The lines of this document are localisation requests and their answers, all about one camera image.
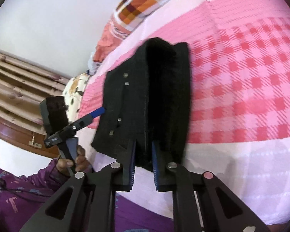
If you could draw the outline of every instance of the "red checkered pattern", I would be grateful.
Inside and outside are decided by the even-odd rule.
[[[188,143],[290,137],[290,18],[218,30],[189,44],[193,94]],[[102,105],[104,79],[98,77],[87,88],[79,117]],[[90,127],[97,124],[95,120]]]

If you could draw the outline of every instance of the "purple fabric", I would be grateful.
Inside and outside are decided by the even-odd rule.
[[[56,169],[56,163],[57,159],[53,159],[47,168],[28,177],[16,177],[0,169],[0,178],[6,182],[6,188],[14,189],[2,191],[0,187],[0,220],[8,232],[18,232],[49,196],[67,181],[68,178]],[[115,227],[116,232],[172,232],[173,221],[117,195]]]

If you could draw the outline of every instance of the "metal fastener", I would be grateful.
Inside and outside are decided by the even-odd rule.
[[[168,163],[168,167],[169,167],[169,168],[172,168],[172,169],[177,168],[177,163],[175,163],[175,162],[170,162],[170,163]]]
[[[211,172],[205,172],[204,173],[204,178],[206,179],[212,179],[214,177],[214,175]]]
[[[114,169],[120,168],[120,163],[114,162],[114,163],[111,164],[111,167],[114,168]]]
[[[81,179],[81,178],[83,178],[85,176],[85,174],[83,173],[83,172],[77,172],[76,174],[75,174],[75,178],[77,178],[77,179]]]

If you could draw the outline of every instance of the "bed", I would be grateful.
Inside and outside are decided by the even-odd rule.
[[[168,1],[107,55],[93,76],[86,77],[81,93],[74,91],[77,107],[69,118],[75,120],[100,107],[106,72],[153,37],[172,44],[187,42],[190,48],[193,93],[183,164],[196,173],[215,173],[266,224],[287,222],[288,5],[284,0]],[[114,161],[91,147],[98,123],[95,119],[77,133],[96,170]],[[171,194],[156,192],[153,174],[143,168],[136,168],[133,190],[120,194],[155,213],[173,216]]]

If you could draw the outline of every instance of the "pillow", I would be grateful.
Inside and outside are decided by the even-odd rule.
[[[122,0],[106,24],[96,52],[88,67],[94,74],[104,58],[112,52],[153,11],[169,0]]]

